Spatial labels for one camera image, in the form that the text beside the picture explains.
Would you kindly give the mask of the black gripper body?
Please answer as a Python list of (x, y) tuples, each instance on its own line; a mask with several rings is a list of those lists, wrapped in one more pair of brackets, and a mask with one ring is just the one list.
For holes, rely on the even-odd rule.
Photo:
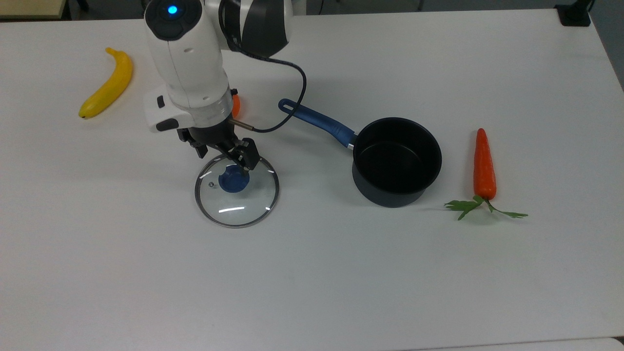
[(232, 124), (230, 120), (225, 120), (215, 126), (206, 128), (180, 128), (177, 129), (176, 132), (182, 142), (186, 142), (194, 148), (200, 146), (215, 148), (216, 145), (220, 144), (232, 146), (236, 140), (239, 140), (234, 132), (234, 124)]

